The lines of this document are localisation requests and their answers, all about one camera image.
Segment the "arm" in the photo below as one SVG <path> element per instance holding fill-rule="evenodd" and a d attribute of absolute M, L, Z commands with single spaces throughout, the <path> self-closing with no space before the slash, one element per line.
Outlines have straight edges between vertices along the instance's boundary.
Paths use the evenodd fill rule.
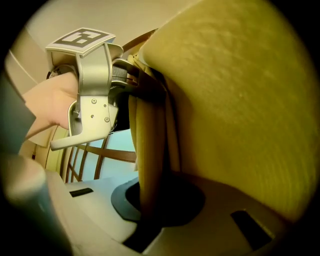
<path fill-rule="evenodd" d="M 78 81 L 72 72 L 39 83 L 22 97 L 36 119 L 26 138 L 59 125 L 68 129 L 68 108 L 77 99 Z"/>

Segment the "human hand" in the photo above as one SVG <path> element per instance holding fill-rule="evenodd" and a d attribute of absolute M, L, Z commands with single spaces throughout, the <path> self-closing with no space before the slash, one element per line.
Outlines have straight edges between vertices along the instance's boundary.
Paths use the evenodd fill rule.
<path fill-rule="evenodd" d="M 54 125 L 68 129 L 68 109 L 77 93 L 78 81 L 72 72 L 45 80 L 26 92 L 22 96 L 25 105 L 36 117 L 27 138 Z"/>

